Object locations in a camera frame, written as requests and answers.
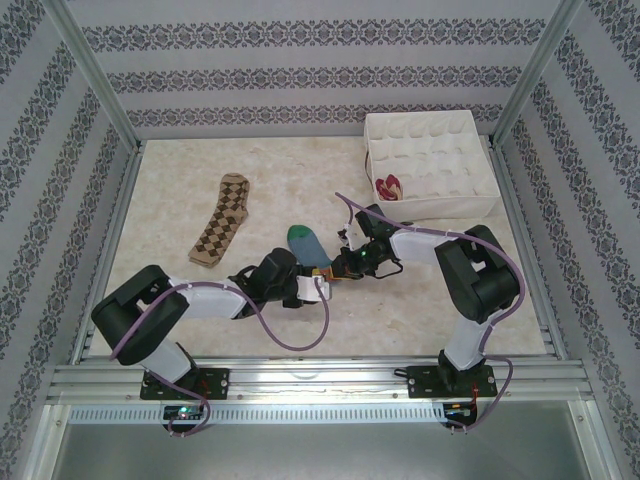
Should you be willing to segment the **blue sock orange cuff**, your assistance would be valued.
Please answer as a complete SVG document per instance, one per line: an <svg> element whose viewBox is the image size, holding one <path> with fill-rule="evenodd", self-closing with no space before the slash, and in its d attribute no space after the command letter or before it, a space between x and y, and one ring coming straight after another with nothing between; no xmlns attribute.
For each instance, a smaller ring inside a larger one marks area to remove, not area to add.
<svg viewBox="0 0 640 480"><path fill-rule="evenodd" d="M287 244L303 267L331 267L328 257L315 233L305 225L292 225L287 231Z"/></svg>

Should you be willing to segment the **beige sock red toe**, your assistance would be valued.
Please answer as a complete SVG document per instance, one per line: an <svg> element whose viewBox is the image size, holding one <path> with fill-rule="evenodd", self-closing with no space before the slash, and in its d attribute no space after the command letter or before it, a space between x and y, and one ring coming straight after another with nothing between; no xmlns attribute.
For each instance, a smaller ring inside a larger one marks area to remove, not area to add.
<svg viewBox="0 0 640 480"><path fill-rule="evenodd" d="M393 174L385 178L375 180L375 190L378 197L383 201L401 201L403 199L403 188L400 180Z"/></svg>

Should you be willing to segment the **brown argyle sock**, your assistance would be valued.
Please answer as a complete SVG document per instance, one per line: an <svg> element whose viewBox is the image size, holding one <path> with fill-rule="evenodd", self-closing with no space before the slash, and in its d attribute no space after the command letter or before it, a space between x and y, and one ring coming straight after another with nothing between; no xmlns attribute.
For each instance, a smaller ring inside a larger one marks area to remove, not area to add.
<svg viewBox="0 0 640 480"><path fill-rule="evenodd" d="M191 262L212 268L224 257L234 236L248 217L250 181L239 173L225 174L219 185L215 210L191 248Z"/></svg>

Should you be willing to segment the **white fabric organizer box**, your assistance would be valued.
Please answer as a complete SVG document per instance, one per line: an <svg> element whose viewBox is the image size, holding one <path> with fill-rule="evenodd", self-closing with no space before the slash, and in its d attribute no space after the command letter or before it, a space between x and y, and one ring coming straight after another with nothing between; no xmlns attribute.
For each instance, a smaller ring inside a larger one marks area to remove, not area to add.
<svg viewBox="0 0 640 480"><path fill-rule="evenodd" d="M501 199L469 110L369 113L365 172L374 201L395 221L482 218ZM393 174L401 201L383 201L375 180Z"/></svg>

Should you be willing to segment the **left controller board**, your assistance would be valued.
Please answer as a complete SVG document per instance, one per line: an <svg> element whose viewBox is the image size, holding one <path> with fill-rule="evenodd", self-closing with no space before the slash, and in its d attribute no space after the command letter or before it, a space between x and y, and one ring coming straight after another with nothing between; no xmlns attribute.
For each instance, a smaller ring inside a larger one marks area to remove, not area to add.
<svg viewBox="0 0 640 480"><path fill-rule="evenodd" d="M169 405L164 408L163 419L165 421L196 421L201 420L204 408L195 405Z"/></svg>

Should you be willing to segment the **sheet metal shelf panel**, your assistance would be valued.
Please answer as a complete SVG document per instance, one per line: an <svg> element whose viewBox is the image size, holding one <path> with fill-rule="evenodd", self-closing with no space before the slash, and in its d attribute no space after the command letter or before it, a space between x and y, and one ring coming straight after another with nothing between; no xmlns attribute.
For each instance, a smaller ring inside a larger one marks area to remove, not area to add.
<svg viewBox="0 0 640 480"><path fill-rule="evenodd" d="M52 480L608 480L563 402L507 403L478 429L437 423L67 427Z"/></svg>

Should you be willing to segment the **aluminium mounting rail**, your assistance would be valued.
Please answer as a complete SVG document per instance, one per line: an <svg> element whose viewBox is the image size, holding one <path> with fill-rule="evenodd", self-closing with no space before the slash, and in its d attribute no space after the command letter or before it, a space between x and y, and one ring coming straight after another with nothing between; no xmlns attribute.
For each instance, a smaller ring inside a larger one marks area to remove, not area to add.
<svg viewBox="0 0 640 480"><path fill-rule="evenodd" d="M230 370L228 400L254 404L390 403L408 399L395 370L430 365L433 357L202 358L203 367ZM493 362L506 401L588 400L594 390L580 360L517 356L509 370ZM143 371L103 357L54 369L49 405L137 404Z"/></svg>

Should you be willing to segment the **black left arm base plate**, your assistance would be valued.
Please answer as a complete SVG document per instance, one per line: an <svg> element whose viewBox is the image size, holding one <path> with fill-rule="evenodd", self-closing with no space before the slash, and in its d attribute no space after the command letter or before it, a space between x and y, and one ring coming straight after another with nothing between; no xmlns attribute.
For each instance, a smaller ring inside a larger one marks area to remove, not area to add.
<svg viewBox="0 0 640 480"><path fill-rule="evenodd" d="M226 400L228 395L230 370L226 368L199 368L177 380L174 387L163 383L150 372L145 372L141 388L142 400L187 400L200 397L207 400Z"/></svg>

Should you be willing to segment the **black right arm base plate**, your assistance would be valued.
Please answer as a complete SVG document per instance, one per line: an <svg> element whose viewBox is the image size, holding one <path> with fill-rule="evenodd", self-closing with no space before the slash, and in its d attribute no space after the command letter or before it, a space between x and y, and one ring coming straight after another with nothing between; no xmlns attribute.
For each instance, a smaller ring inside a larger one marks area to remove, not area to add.
<svg viewBox="0 0 640 480"><path fill-rule="evenodd" d="M449 373L439 366L418 365L408 366L406 372L410 398L493 398L498 394L494 371L488 365Z"/></svg>

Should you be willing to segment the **aluminium frame post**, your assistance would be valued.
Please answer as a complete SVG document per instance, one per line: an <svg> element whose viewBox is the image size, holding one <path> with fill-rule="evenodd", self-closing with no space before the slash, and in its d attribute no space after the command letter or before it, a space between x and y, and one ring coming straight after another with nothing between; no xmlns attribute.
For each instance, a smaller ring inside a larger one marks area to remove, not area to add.
<svg viewBox="0 0 640 480"><path fill-rule="evenodd" d="M141 139L136 134L125 109L66 0L40 1L121 139L132 151L138 153Z"/></svg>
<svg viewBox="0 0 640 480"><path fill-rule="evenodd" d="M505 104L493 133L490 135L491 144L494 147L501 146L505 142L553 52L583 3L584 0L559 0L557 8L544 28L539 42L526 63L513 93Z"/></svg>

